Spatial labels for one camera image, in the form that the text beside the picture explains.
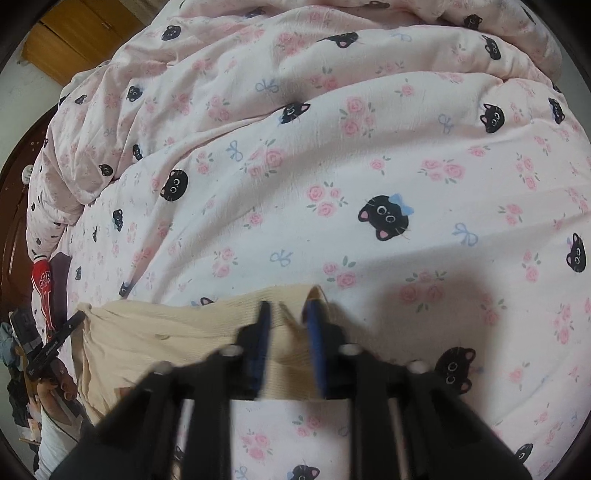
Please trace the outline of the left hand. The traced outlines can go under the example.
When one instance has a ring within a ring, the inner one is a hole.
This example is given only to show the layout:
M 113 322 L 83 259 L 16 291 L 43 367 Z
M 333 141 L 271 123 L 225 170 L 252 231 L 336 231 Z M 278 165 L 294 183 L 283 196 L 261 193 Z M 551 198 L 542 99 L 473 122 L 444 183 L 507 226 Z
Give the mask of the left hand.
M 66 366 L 59 359 L 54 359 L 49 368 L 49 375 L 37 382 L 37 395 L 45 410 L 55 407 L 59 393 L 66 401 L 73 401 L 77 397 L 77 386 L 70 376 Z

